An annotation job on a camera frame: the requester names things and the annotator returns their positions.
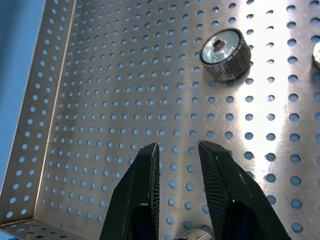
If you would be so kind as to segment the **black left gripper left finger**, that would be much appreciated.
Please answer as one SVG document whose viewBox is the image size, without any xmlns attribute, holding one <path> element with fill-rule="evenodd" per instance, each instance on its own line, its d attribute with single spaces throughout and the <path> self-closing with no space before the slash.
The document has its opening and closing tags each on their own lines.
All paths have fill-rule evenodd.
<svg viewBox="0 0 320 240">
<path fill-rule="evenodd" d="M 115 187 L 99 240 L 159 240 L 160 151 L 141 148 Z"/>
</svg>

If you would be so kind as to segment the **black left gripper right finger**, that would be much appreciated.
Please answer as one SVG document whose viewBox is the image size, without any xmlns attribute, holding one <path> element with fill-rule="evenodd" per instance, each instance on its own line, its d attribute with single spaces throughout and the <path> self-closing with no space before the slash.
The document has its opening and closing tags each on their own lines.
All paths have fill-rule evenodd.
<svg viewBox="0 0 320 240">
<path fill-rule="evenodd" d="M 215 240 L 291 240 L 261 187 L 219 144 L 198 143 Z"/>
</svg>

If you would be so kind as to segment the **small metal roller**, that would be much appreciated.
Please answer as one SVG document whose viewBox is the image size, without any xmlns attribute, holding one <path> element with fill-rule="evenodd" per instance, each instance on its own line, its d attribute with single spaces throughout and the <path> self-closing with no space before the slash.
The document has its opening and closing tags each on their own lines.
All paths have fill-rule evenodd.
<svg viewBox="0 0 320 240">
<path fill-rule="evenodd" d="M 207 231 L 199 228 L 188 229 L 174 240 L 214 240 L 213 236 Z"/>
<path fill-rule="evenodd" d="M 320 70 L 320 41 L 314 45 L 311 58 L 313 64 Z"/>
<path fill-rule="evenodd" d="M 209 38 L 199 54 L 203 67 L 220 82 L 242 77 L 251 66 L 251 50 L 241 31 L 226 28 Z"/>
</svg>

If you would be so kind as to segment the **perforated steel tray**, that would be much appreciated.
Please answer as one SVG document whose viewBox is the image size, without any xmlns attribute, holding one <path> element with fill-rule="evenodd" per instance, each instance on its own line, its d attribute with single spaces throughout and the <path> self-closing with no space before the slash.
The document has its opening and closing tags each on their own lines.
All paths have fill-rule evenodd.
<svg viewBox="0 0 320 240">
<path fill-rule="evenodd" d="M 200 52 L 241 31 L 248 71 Z M 140 148 L 159 144 L 159 240 L 211 230 L 200 140 L 229 150 L 291 240 L 320 240 L 320 0 L 50 0 L 0 192 L 0 233 L 97 240 Z"/>
</svg>

